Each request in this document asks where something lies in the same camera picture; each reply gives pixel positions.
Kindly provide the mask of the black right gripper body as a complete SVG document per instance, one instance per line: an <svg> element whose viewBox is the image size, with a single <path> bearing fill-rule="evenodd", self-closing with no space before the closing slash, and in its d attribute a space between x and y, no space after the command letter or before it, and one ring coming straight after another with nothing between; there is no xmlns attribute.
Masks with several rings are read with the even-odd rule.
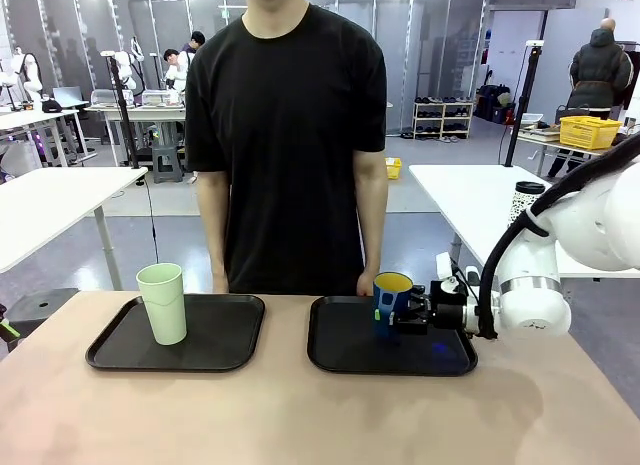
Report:
<svg viewBox="0 0 640 465"><path fill-rule="evenodd" d="M462 330L466 286L457 279L432 281L426 289L425 306L402 306L394 328L401 334L426 335L429 328Z"/></svg>

